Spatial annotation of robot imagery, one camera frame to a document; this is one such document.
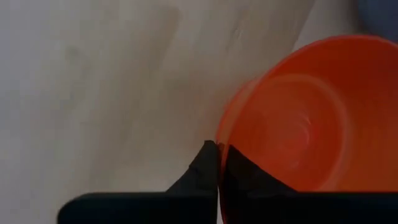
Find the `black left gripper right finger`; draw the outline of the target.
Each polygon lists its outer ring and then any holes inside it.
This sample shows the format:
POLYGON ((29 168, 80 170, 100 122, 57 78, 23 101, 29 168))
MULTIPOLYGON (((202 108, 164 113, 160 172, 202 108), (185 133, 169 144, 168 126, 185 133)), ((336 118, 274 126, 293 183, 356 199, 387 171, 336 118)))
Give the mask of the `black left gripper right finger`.
POLYGON ((230 146, 220 182, 225 223, 397 223, 397 194, 299 192, 230 146))

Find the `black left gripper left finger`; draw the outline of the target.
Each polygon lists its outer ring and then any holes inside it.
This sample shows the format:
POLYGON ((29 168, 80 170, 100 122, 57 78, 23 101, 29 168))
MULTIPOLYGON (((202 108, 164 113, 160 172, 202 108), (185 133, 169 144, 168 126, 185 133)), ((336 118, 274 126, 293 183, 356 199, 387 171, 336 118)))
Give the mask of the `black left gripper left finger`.
POLYGON ((216 223, 218 167, 218 146, 205 141, 167 190, 83 194, 61 207, 57 223, 216 223))

